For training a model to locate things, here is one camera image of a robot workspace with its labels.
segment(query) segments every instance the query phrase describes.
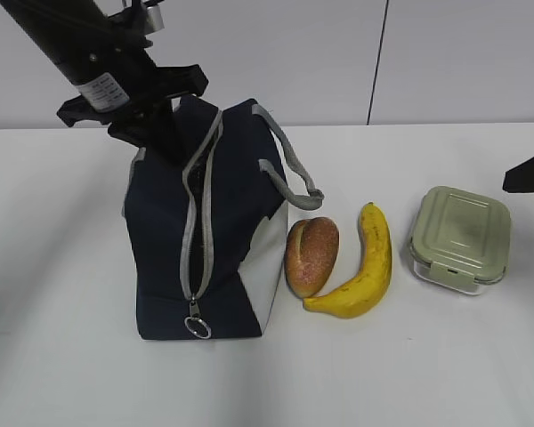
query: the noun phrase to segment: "black robotic arm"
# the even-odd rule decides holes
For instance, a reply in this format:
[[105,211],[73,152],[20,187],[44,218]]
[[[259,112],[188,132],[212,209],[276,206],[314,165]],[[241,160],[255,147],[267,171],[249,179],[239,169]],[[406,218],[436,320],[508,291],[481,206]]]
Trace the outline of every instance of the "black robotic arm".
[[185,161],[185,141],[170,100],[201,96],[207,79],[198,65],[160,68],[146,38],[163,27],[158,4],[133,0],[106,16],[93,0],[0,0],[0,4],[81,95],[59,118],[73,126],[94,120],[137,147],[151,146],[168,162]]

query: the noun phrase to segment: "food container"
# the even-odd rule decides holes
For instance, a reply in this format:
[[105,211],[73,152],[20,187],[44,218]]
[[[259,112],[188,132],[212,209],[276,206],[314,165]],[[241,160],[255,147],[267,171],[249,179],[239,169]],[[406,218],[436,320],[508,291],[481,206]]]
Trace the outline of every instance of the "food container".
[[435,187],[424,197],[409,238],[414,271],[463,294],[482,294],[506,273],[510,230],[501,202]]

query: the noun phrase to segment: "bread roll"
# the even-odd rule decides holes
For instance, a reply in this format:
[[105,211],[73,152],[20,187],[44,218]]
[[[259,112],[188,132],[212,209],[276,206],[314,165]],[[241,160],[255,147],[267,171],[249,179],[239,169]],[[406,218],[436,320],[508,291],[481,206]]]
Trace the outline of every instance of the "bread roll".
[[335,266],[338,228],[325,217],[297,222],[287,236],[285,274],[299,298],[315,295]]

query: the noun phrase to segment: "table surface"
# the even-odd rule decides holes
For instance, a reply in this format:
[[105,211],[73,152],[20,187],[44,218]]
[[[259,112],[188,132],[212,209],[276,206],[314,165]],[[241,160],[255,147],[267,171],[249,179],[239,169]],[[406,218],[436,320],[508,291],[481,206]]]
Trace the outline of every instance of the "table surface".
[[[341,233],[323,292],[360,262],[374,201],[393,274],[351,320],[306,312],[281,282],[260,339],[144,342],[120,208],[135,149],[103,130],[0,131],[0,427],[534,426],[534,195],[501,190],[534,124],[291,127]],[[291,177],[296,189],[299,180]],[[421,197],[449,185],[513,218],[510,270],[468,297],[414,278]]]

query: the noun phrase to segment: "insulated bag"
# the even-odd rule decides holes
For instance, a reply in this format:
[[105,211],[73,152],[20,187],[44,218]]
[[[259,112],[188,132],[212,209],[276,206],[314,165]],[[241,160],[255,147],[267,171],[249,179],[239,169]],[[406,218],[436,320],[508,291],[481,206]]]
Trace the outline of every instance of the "insulated bag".
[[[288,205],[315,210],[324,196],[255,100],[220,111],[187,96],[174,117],[189,160],[171,166],[140,149],[123,206],[137,269],[139,334],[260,336],[279,283]],[[287,186],[273,134],[308,195]]]

